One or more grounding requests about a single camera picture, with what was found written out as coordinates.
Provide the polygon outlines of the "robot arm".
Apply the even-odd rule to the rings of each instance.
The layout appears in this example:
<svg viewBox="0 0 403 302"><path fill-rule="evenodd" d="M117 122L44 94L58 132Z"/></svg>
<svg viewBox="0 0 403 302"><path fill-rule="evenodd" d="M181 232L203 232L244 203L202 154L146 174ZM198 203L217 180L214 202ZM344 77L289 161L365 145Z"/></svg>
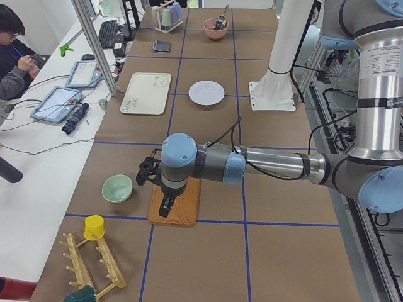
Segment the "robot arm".
<svg viewBox="0 0 403 302"><path fill-rule="evenodd" d="M360 67L356 138L346 155L270 152L218 142L199 145L185 133L168 136L156 181L166 217L189 178L238 184L246 172L308 180L337 190L379 213L402 209L402 2L324 1L326 49L358 48Z"/></svg>

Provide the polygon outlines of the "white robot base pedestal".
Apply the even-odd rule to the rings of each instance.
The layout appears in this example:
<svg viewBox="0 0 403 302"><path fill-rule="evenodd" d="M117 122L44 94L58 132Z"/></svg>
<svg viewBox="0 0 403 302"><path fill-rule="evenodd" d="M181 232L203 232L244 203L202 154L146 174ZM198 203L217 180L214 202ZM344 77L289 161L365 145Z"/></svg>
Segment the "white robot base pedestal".
<svg viewBox="0 0 403 302"><path fill-rule="evenodd" d="M249 83L253 111L295 111L290 71L304 31L298 1L285 1L267 73Z"/></svg>

